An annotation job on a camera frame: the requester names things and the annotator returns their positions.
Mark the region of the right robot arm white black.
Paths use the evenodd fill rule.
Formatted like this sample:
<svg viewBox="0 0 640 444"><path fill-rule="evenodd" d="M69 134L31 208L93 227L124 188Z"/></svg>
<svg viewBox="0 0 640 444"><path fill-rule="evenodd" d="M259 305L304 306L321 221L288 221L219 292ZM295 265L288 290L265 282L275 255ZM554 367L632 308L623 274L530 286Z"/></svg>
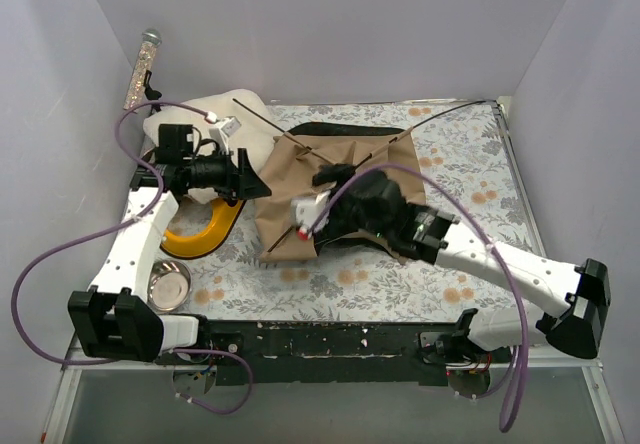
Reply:
<svg viewBox="0 0 640 444"><path fill-rule="evenodd" d="M318 240L324 232L363 231L401 257L470 274L512 292L515 307L493 314L462 313L456 329L429 352L444 361L475 361L507 346L548 343L580 359L594 359L611 304L608 269L587 259L554 261L491 239L465 209L451 214L406 200L387 175L390 165L362 173L341 165L323 169L315 183L333 188L291 204L298 234Z"/></svg>

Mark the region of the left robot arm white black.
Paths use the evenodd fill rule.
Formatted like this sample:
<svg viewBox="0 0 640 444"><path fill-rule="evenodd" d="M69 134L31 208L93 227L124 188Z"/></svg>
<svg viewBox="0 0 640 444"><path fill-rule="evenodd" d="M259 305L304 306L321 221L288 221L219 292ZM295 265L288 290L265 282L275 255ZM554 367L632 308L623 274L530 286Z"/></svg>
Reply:
<svg viewBox="0 0 640 444"><path fill-rule="evenodd" d="M205 362L213 350L211 337L200 331L201 318L175 314L174 305L159 301L152 273L155 255L179 198L192 189L211 189L226 206L268 197L244 147L230 150L229 140L241 128L234 117L207 124L200 154L194 127L162 124L153 161L140 160L130 183L123 228L107 259L85 291L75 291L68 311L88 357L152 362L178 348L193 364Z"/></svg>

